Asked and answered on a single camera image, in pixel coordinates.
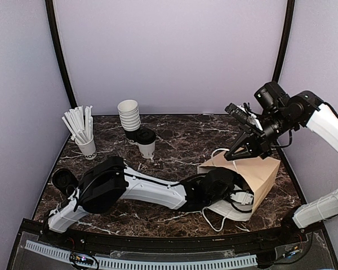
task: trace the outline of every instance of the black pole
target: black pole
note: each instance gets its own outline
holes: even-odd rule
[[[75,108],[78,106],[78,104],[74,97],[74,92],[73,92],[72,85],[69,80],[68,71],[65,65],[63,51],[61,50],[59,32],[57,31],[57,25],[56,25],[56,19],[55,19],[54,4],[52,0],[45,0],[45,4],[46,4],[47,18],[48,18],[49,26],[50,26],[51,38],[54,44],[56,59],[59,65],[61,77],[63,79],[64,87],[66,90],[66,95],[68,96],[71,107]]]
[[[281,45],[279,46],[279,52],[277,57],[277,62],[275,63],[274,73],[272,80],[275,80],[276,82],[279,81],[279,77],[281,76],[284,58],[286,56],[288,41],[289,41],[289,34],[291,31],[292,26],[292,19],[294,14],[294,4],[295,0],[288,0],[287,2],[287,11],[286,11],[286,17],[284,19],[284,27],[283,27],[283,33],[282,33],[282,40]]]

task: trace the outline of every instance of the table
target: table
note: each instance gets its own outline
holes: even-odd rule
[[[197,166],[210,158],[219,147],[229,147],[239,129],[229,115],[142,115],[143,127],[157,134],[154,162],[141,157],[139,149],[130,145],[120,125],[119,116],[95,116],[94,140],[97,157],[86,160],[74,142],[69,140],[53,172],[70,169],[81,175],[104,161],[108,155],[123,157],[134,169],[167,180],[179,181],[197,173]],[[46,211],[56,208],[63,195],[47,182],[34,213],[42,222]],[[181,213],[143,201],[119,200],[105,214],[91,214],[72,225],[77,230],[111,235],[145,237],[198,237],[258,231],[280,226],[280,220],[300,199],[283,163],[272,190],[248,222],[226,220],[224,229],[215,232],[201,213]],[[222,216],[206,210],[211,223],[219,228]]]

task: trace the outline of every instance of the robotic hand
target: robotic hand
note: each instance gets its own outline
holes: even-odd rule
[[[107,212],[119,199],[147,201],[181,212],[199,211],[228,198],[252,204],[253,195],[238,196],[243,183],[242,176],[225,168],[196,174],[180,182],[165,181],[141,174],[121,157],[111,156],[87,171],[80,182],[66,169],[55,172],[53,184],[64,195],[71,195],[48,213],[47,225],[50,230],[63,233],[87,214]]]
[[[244,107],[230,104],[225,111],[239,122],[241,132],[234,140],[227,160],[262,159],[272,154],[272,143],[289,131],[307,127],[327,141],[338,152],[338,115],[331,105],[310,91],[293,97],[276,82],[266,83],[255,94],[263,108],[261,115],[254,114],[247,104]],[[282,227],[305,228],[308,225],[338,215],[338,189],[310,204],[294,208],[282,220]]]

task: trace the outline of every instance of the stack of cups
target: stack of cups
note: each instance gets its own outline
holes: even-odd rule
[[[118,111],[129,143],[135,144],[136,132],[140,129],[140,115],[137,102],[135,100],[124,100],[119,103]]]

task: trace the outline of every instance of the white grate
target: white grate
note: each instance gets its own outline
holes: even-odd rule
[[[41,243],[27,240],[25,249],[41,254],[43,256],[70,263],[70,252],[56,247],[47,246]],[[100,269],[124,269],[124,270],[227,270],[240,269],[256,266],[256,255],[248,255],[239,258],[222,260],[206,260],[201,262],[139,262],[134,260],[118,260],[95,256]]]

